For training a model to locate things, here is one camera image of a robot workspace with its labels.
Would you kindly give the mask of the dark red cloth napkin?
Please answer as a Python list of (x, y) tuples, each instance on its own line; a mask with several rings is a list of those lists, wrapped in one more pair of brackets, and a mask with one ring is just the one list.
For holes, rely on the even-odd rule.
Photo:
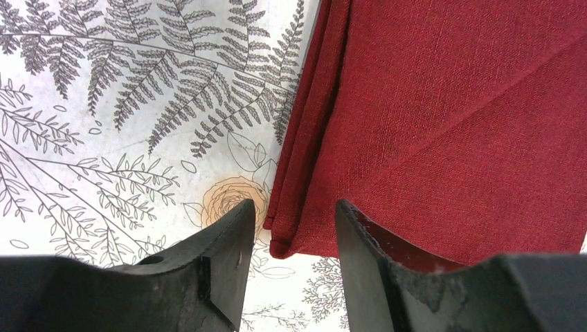
[(585, 1), (322, 1), (264, 227), (338, 254), (347, 199), (436, 255), (579, 252)]

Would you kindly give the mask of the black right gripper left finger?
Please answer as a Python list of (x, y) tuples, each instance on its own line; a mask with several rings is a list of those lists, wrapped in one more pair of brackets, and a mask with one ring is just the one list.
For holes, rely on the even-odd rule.
[(57, 256), (1, 258), (2, 331), (238, 331), (255, 206), (137, 264), (97, 268)]

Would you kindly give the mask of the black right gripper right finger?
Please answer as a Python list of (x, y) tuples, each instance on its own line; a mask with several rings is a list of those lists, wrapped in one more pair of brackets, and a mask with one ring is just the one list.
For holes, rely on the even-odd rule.
[(586, 256), (429, 253), (349, 201), (335, 227), (351, 331), (585, 331)]

